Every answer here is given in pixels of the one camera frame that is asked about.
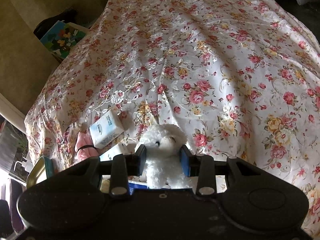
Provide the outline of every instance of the white tissue package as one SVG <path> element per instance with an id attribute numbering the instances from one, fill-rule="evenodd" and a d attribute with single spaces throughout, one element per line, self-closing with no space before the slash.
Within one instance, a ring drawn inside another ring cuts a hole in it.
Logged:
<path id="1" fill-rule="evenodd" d="M 111 110 L 89 127 L 93 145 L 102 149 L 124 132 L 117 114 Z"/>
<path id="2" fill-rule="evenodd" d="M 113 146 L 111 149 L 106 151 L 104 154 L 100 155 L 100 161 L 111 161 L 114 156 L 118 154 L 128 155 L 130 154 L 127 146 L 123 143 L 118 143 L 117 145 Z"/>

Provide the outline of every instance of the floor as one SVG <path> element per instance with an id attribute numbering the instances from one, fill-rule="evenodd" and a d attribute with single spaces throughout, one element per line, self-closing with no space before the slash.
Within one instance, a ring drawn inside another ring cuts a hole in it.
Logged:
<path id="1" fill-rule="evenodd" d="M 320 41 L 320 2 L 298 5 L 296 0 L 276 0 L 287 12 L 303 22 Z"/>

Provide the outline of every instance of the white stuffed animal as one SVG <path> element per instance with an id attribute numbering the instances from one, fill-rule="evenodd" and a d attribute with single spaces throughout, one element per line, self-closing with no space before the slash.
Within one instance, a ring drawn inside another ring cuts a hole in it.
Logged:
<path id="1" fill-rule="evenodd" d="M 174 124 L 154 124 L 140 138 L 147 148 L 146 177 L 149 188 L 188 188 L 190 179 L 182 171 L 179 149 L 187 136 Z"/>

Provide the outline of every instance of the metal tin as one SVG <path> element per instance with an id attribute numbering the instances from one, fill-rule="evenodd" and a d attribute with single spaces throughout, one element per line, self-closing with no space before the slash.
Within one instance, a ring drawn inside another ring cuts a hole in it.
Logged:
<path id="1" fill-rule="evenodd" d="M 53 165 L 52 161 L 47 157 L 40 157 L 36 165 L 33 167 L 32 171 L 27 178 L 27 189 L 32 187 L 35 184 L 40 183 L 41 181 L 46 180 L 49 177 L 52 177 Z"/>

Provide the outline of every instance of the bed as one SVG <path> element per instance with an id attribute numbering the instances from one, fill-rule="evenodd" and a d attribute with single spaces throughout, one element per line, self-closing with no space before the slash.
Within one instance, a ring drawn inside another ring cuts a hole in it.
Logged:
<path id="1" fill-rule="evenodd" d="M 73 165 L 78 132 L 111 108 L 126 131 L 106 149 L 174 123 L 194 154 L 302 189 L 303 229 L 320 236 L 319 63 L 314 35 L 274 0 L 109 0 L 25 119 L 31 157 Z"/>

